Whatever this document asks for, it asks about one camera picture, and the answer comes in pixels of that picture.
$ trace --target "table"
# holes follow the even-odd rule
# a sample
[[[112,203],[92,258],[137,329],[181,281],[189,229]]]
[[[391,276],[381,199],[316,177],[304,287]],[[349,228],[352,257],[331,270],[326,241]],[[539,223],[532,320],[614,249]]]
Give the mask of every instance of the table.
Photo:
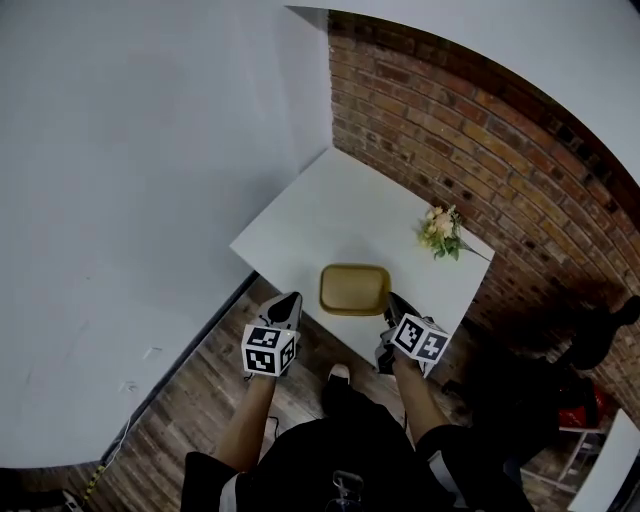
[[[335,148],[327,149],[233,241],[231,248],[281,292],[296,290],[303,310],[372,365],[382,315],[344,317],[320,308],[320,272],[331,263],[381,265],[392,290],[453,334],[493,258],[463,229],[475,251],[434,260],[414,229],[430,205]]]

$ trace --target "wall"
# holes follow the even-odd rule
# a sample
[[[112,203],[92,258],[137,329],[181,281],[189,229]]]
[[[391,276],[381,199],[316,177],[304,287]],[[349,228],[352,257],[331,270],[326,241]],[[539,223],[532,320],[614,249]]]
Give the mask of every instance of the wall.
[[[233,4],[0,6],[0,466],[97,459],[330,144],[321,17]]]
[[[584,304],[640,294],[640,233],[624,211],[562,140],[434,64],[432,34],[333,13],[329,41],[336,147],[431,204],[455,204],[496,250],[467,318],[553,358]],[[636,421],[639,336],[638,324],[622,328],[593,372]]]
[[[289,3],[402,23],[489,57],[566,107],[640,180],[640,15],[628,0]]]

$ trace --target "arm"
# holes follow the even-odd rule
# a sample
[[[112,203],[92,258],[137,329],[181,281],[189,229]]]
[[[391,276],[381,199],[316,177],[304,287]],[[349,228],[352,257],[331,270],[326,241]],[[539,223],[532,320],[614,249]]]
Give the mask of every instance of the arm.
[[[432,428],[449,424],[449,420],[433,399],[416,361],[396,349],[393,373],[414,443]]]
[[[214,454],[216,459],[240,472],[258,464],[275,388],[275,377],[255,375],[251,379],[247,394],[220,439]]]

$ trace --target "person's right arm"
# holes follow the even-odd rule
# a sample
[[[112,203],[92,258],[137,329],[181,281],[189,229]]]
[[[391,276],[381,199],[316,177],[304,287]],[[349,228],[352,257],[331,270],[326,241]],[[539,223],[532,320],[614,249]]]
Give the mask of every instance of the person's right arm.
[[[414,443],[417,444],[429,430],[449,424],[449,420],[431,395],[418,363],[398,349],[395,350],[393,373]]]

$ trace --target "flower bouquet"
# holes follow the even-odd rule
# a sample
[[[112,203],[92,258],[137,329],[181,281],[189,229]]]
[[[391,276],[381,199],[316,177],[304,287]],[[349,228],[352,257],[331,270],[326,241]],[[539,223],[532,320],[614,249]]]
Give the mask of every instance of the flower bouquet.
[[[422,247],[433,251],[433,257],[442,258],[449,254],[454,260],[460,257],[460,249],[466,244],[460,238],[460,215],[456,207],[448,210],[441,207],[434,208],[427,213],[418,230],[418,242]]]

